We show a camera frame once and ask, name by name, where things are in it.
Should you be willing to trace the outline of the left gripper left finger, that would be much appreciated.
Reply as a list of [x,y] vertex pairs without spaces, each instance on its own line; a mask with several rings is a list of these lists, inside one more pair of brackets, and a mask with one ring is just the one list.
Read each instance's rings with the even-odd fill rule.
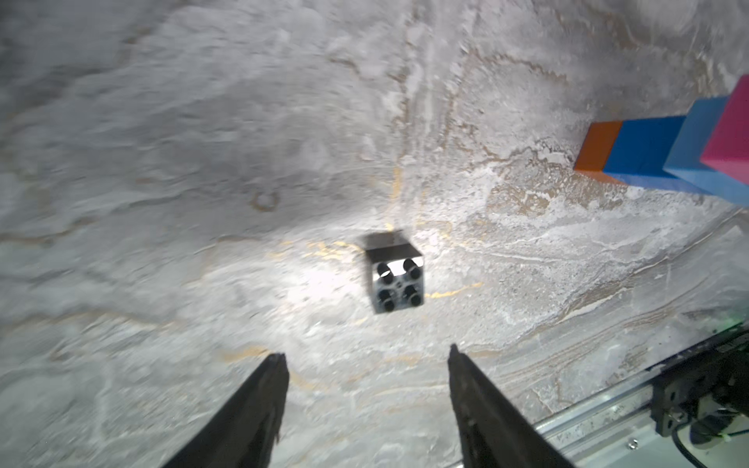
[[167,467],[269,466],[279,440],[290,373],[283,353],[268,355]]

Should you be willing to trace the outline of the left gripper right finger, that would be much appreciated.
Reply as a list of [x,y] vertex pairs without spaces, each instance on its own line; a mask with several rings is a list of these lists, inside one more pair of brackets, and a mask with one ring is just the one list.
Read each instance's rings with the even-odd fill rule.
[[465,467],[571,467],[456,345],[448,358],[451,401]]

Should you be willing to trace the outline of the orange lego brick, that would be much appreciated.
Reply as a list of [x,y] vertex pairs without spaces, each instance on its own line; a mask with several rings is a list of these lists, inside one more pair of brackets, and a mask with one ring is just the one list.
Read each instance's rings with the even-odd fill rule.
[[622,121],[591,123],[573,169],[599,183],[623,185],[621,181],[604,173],[621,126]]

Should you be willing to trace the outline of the pink lego brick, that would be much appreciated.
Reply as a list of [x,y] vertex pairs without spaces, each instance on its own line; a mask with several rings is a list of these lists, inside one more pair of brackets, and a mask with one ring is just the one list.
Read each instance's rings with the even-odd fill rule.
[[747,74],[738,80],[700,157],[700,162],[726,176],[748,183]]

